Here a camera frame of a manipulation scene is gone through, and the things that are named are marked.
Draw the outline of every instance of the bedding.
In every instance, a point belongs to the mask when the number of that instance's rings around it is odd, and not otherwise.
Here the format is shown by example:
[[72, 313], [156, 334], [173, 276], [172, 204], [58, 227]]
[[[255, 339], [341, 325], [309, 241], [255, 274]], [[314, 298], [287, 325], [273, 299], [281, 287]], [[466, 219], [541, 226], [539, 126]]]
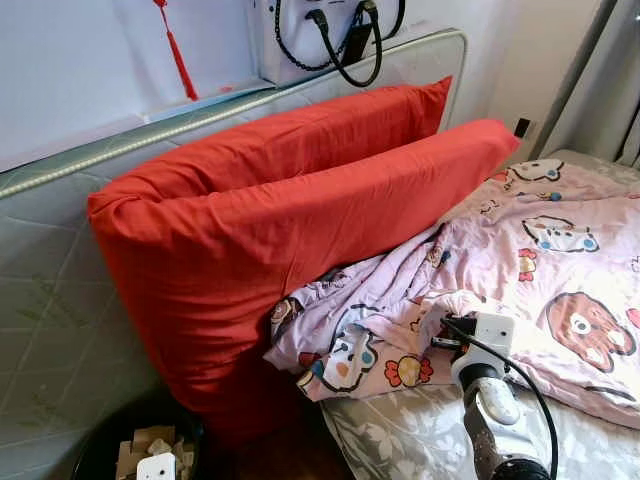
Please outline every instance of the bedding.
[[[450, 354], [425, 351], [448, 311], [513, 315], [512, 357], [544, 393], [640, 428], [639, 192], [639, 183], [624, 186], [560, 159], [512, 165], [443, 225], [285, 299], [265, 358], [302, 373], [298, 385], [313, 400], [391, 392], [324, 404], [358, 478], [472, 478], [461, 466], [472, 468], [459, 394], [435, 386], [450, 383]], [[591, 417], [572, 414], [587, 419], [586, 430]], [[564, 478], [580, 478], [572, 462], [585, 456], [576, 439], [604, 442], [603, 429], [623, 440], [582, 471], [604, 473], [618, 458], [625, 464], [613, 478], [637, 478], [638, 432], [592, 423], [606, 427], [591, 436], [560, 430], [572, 472]], [[544, 441], [544, 426], [536, 428]]]
[[[217, 442], [237, 446], [295, 412], [295, 388], [261, 360], [280, 298], [415, 235], [515, 149], [492, 121], [423, 138], [448, 86], [384, 88], [251, 122], [90, 196], [91, 225], [154, 366]], [[408, 208], [415, 202], [423, 208]]]

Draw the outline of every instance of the power cord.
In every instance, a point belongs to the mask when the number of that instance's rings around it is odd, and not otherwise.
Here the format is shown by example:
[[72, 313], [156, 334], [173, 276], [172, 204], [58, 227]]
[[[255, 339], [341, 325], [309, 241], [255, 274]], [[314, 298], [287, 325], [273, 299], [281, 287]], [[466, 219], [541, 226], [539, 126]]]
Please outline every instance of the power cord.
[[[274, 19], [276, 42], [280, 46], [280, 50], [285, 55], [285, 57], [287, 57], [289, 61], [293, 63], [295, 66], [307, 72], [316, 72], [316, 71], [324, 70], [325, 68], [327, 68], [333, 63], [334, 66], [340, 72], [340, 74], [345, 78], [345, 80], [347, 80], [347, 82], [349, 82], [351, 85], [354, 85], [356, 87], [367, 87], [371, 85], [371, 83], [373, 83], [373, 81], [377, 78], [378, 74], [380, 73], [380, 68], [382, 65], [383, 38], [380, 34], [380, 26], [378, 24], [378, 10], [376, 8], [375, 3], [372, 0], [365, 0], [358, 4], [356, 14], [353, 17], [353, 20], [351, 22], [351, 27], [350, 27], [350, 30], [351, 30], [358, 21], [362, 22], [363, 11], [366, 11], [369, 14], [369, 17], [371, 18], [371, 24], [372, 24], [371, 26], [372, 26], [374, 37], [375, 37], [374, 43], [376, 45], [376, 63], [375, 63], [373, 73], [371, 74], [369, 79], [365, 81], [358, 81], [350, 77], [347, 74], [346, 70], [344, 69], [342, 62], [338, 58], [338, 56], [344, 51], [344, 49], [347, 46], [347, 43], [349, 40], [349, 33], [345, 35], [345, 38], [342, 40], [342, 42], [338, 46], [338, 49], [335, 50], [331, 45], [331, 41], [329, 39], [329, 25], [328, 25], [326, 16], [324, 15], [324, 12], [320, 9], [315, 9], [310, 11], [309, 13], [307, 13], [305, 18], [312, 19], [315, 22], [315, 24], [318, 26], [320, 30], [320, 34], [322, 35], [322, 41], [327, 51], [329, 52], [329, 60], [318, 65], [307, 65], [301, 62], [300, 60], [298, 60], [293, 55], [293, 53], [291, 53], [291, 51], [287, 48], [287, 46], [284, 44], [284, 41], [282, 39], [282, 30], [280, 26], [281, 10], [282, 10], [282, 0], [276, 0], [275, 19]], [[396, 16], [395, 24], [393, 25], [389, 34], [386, 37], [384, 37], [384, 40], [391, 38], [395, 36], [396, 33], [398, 33], [398, 30], [400, 30], [400, 27], [402, 26], [402, 22], [404, 20], [405, 10], [406, 10], [405, 0], [399, 0], [398, 14]]]
[[518, 365], [516, 365], [513, 361], [509, 360], [504, 355], [496, 352], [494, 349], [492, 349], [491, 347], [488, 347], [487, 345], [480, 342], [479, 340], [476, 340], [471, 335], [467, 335], [462, 330], [460, 330], [456, 325], [454, 325], [454, 323], [451, 320], [446, 318], [441, 318], [440, 321], [447, 328], [450, 328], [456, 335], [461, 337], [466, 342], [469, 342], [475, 345], [476, 347], [481, 348], [485, 352], [493, 355], [494, 357], [502, 360], [505, 363], [505, 365], [508, 365], [509, 367], [513, 368], [516, 372], [518, 372], [522, 376], [522, 378], [525, 379], [529, 387], [531, 387], [531, 390], [533, 391], [536, 398], [538, 399], [538, 403], [540, 404], [540, 408], [542, 409], [544, 418], [547, 421], [547, 426], [549, 427], [549, 437], [551, 438], [551, 472], [550, 473], [551, 473], [551, 479], [556, 480], [556, 476], [558, 474], [558, 434], [556, 432], [556, 426], [553, 423], [553, 418], [551, 417], [551, 412], [549, 411], [549, 407], [547, 407], [547, 402], [545, 402], [544, 397], [542, 396], [542, 393], [540, 393], [540, 390], [538, 390], [538, 387], [536, 386], [536, 384], [533, 382], [533, 380], [531, 380], [529, 375], [527, 375], [525, 371], [521, 369]]
[[327, 22], [327, 17], [325, 16], [324, 12], [320, 9], [315, 9], [311, 10], [305, 16], [306, 19], [312, 19], [318, 26], [320, 34], [322, 35], [322, 41], [324, 42], [324, 45], [329, 52], [329, 57], [331, 58], [331, 61], [338, 69], [340, 74], [351, 85], [359, 88], [364, 88], [371, 85], [378, 77], [378, 74], [380, 73], [380, 67], [382, 66], [382, 36], [380, 35], [380, 25], [378, 24], [378, 9], [376, 8], [376, 4], [371, 0], [360, 2], [358, 4], [358, 9], [356, 10], [354, 19], [361, 19], [363, 11], [367, 12], [369, 17], [371, 18], [371, 25], [373, 27], [373, 35], [375, 36], [376, 45], [376, 63], [373, 68], [373, 72], [371, 73], [369, 78], [364, 81], [356, 80], [355, 78], [351, 77], [344, 69], [342, 62], [338, 58], [337, 53], [331, 45], [331, 40], [329, 39], [329, 23]]

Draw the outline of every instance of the red tassel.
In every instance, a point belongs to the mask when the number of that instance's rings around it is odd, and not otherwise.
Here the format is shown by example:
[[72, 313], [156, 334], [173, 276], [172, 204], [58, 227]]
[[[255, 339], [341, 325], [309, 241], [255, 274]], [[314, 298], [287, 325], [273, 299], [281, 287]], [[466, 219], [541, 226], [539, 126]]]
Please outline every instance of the red tassel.
[[169, 23], [167, 22], [167, 16], [164, 13], [164, 7], [167, 6], [167, 0], [153, 0], [158, 7], [160, 7], [160, 13], [162, 13], [162, 20], [164, 21], [164, 25], [167, 28], [167, 38], [169, 39], [169, 45], [171, 46], [171, 51], [173, 52], [173, 58], [176, 62], [176, 66], [178, 67], [178, 72], [180, 73], [180, 78], [182, 79], [182, 84], [184, 85], [185, 93], [187, 97], [191, 100], [197, 100], [198, 94], [196, 93], [196, 89], [193, 87], [193, 82], [191, 82], [191, 77], [189, 76], [189, 72], [187, 71], [187, 66], [184, 64], [184, 60], [182, 59], [182, 55], [180, 54], [180, 49], [178, 48], [178, 43], [176, 42], [173, 33], [169, 29]]

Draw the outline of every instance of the mattress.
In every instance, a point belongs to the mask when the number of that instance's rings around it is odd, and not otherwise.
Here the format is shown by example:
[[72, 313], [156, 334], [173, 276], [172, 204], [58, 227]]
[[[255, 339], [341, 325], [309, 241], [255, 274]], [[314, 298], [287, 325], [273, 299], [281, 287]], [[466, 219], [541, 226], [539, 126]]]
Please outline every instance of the mattress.
[[[640, 172], [561, 150], [553, 155], [629, 184]], [[530, 410], [531, 438], [543, 460], [550, 446], [535, 397], [515, 387]], [[559, 437], [559, 479], [640, 479], [640, 431], [591, 417], [549, 399]], [[452, 385], [424, 385], [354, 400], [322, 402], [326, 424], [358, 480], [475, 478], [473, 450], [462, 423], [461, 394]]]

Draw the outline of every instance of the wall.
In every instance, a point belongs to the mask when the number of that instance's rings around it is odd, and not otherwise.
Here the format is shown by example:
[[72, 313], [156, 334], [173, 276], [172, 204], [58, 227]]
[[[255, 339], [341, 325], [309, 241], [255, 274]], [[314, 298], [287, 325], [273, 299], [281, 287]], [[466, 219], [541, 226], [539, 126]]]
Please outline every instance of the wall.
[[[254, 73], [243, 5], [168, 1], [171, 29], [202, 97]], [[0, 58], [0, 171], [186, 102], [152, 0], [3, 0]]]
[[528, 159], [601, 0], [514, 0], [519, 10], [489, 116], [534, 122], [512, 162]]

